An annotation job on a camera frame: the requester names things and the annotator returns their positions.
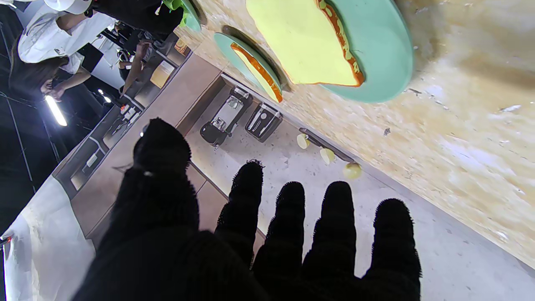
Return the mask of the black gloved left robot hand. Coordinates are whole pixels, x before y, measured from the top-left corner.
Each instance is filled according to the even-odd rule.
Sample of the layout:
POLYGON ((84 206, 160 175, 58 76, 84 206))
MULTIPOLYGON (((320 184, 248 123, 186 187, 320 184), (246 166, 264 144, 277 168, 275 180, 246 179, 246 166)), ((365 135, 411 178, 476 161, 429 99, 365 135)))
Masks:
POLYGON ((418 301, 422 267, 413 220, 399 199, 376 209, 371 265, 355 276, 356 227, 345 181, 325 192, 303 255, 305 190, 286 183, 264 244, 253 252, 262 164, 233 179, 214 232, 199 228, 183 135, 152 119, 137 141, 110 224, 74 301, 418 301))

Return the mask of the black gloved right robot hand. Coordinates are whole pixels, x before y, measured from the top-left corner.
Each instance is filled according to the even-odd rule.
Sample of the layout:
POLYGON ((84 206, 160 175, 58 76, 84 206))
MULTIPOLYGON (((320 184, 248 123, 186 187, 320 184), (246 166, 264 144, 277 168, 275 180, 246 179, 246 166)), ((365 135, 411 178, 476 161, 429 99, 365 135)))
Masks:
POLYGON ((184 9, 162 0, 93 0, 91 8, 135 29, 167 37, 182 22, 184 9))

